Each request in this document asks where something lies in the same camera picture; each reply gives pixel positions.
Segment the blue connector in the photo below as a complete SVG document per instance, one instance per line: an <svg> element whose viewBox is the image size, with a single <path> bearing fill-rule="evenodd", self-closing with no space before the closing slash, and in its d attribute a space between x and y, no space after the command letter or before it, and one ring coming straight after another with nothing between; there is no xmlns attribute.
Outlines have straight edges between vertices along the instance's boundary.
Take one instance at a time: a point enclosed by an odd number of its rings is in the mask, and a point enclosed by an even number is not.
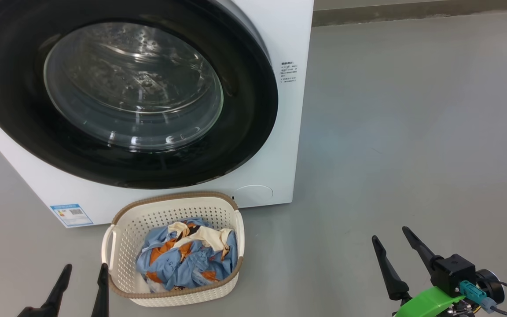
<svg viewBox="0 0 507 317"><path fill-rule="evenodd" d="M467 299L480 305L487 313L492 313L491 307L496 306L496 302L490 297L486 296L485 291L479 289L476 285L469 281L462 281L459 283L459 290L461 294L465 295Z"/></svg>
<svg viewBox="0 0 507 317"><path fill-rule="evenodd" d="M479 305L482 303L482 300L486 298L485 291L479 289L476 285L469 281L462 281L459 283L459 289L461 290L461 294L465 295L467 299L470 299Z"/></svg>

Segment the brown basket rim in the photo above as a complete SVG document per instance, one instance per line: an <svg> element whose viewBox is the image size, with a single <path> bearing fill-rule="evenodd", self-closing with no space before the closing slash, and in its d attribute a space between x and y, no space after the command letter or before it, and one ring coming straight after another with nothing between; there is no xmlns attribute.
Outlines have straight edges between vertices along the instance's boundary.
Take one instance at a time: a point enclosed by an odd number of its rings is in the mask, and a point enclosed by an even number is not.
<svg viewBox="0 0 507 317"><path fill-rule="evenodd" d="M170 195L164 195L159 197L152 197L148 199L143 199L139 201L135 201L134 203L129 203L126 205L123 209L121 209L117 215L113 218L113 221L111 222L113 225L116 225L121 219L121 217L127 213L130 209L145 205L147 203L157 203L159 201L166 201L166 200L176 200L176 199L184 199L184 198L198 198L198 197L215 197L220 198L225 201L227 201L234 210L238 210L238 205L234 202L232 198L230 198L228 195L220 193L220 192L189 192L189 193L176 193L176 194L170 194ZM127 299L164 299L167 297L176 297L181 295L190 295L194 293L200 293L202 291L209 291L211 289L215 289L218 287L222 287L226 285L229 281L234 279L240 271L240 268L242 267L244 258L239 257L238 258L238 264L236 265L236 268L234 271L229 275L227 278L223 279L222 281L215 282L211 285L205 285L201 287L196 288L189 288L189 289L183 289L181 291L167 291L165 293L127 293L125 291L122 291L117 287L113 281L113 277L109 273L109 287L116 293L117 295L121 297L125 297Z"/></svg>

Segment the washing machine door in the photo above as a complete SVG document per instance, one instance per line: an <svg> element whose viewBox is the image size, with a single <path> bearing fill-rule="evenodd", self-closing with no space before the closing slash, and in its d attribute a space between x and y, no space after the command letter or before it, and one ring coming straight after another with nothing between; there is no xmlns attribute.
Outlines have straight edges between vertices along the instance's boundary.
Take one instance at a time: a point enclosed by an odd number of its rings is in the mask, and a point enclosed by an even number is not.
<svg viewBox="0 0 507 317"><path fill-rule="evenodd" d="M91 181L209 181L273 128L263 47L213 0L0 0L0 127Z"/></svg>

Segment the washing machine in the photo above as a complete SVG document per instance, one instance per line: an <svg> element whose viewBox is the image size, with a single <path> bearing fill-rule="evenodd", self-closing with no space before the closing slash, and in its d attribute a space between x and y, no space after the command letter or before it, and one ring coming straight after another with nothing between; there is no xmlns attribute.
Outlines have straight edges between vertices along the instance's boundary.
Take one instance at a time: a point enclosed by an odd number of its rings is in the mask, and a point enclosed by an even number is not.
<svg viewBox="0 0 507 317"><path fill-rule="evenodd" d="M179 192L290 203L311 20L312 0L0 0L0 152L66 227Z"/></svg>

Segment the sticker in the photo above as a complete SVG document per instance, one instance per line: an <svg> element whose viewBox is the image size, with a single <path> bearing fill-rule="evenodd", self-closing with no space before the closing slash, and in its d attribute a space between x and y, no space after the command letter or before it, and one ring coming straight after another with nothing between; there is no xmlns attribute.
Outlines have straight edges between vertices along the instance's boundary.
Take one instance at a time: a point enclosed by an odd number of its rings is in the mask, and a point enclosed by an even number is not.
<svg viewBox="0 0 507 317"><path fill-rule="evenodd" d="M85 211L75 203L73 205L50 206L58 215L66 227L79 227L80 225L92 225L93 221L87 217Z"/></svg>
<svg viewBox="0 0 507 317"><path fill-rule="evenodd" d="M294 62L281 63L280 82L295 82L298 65Z"/></svg>

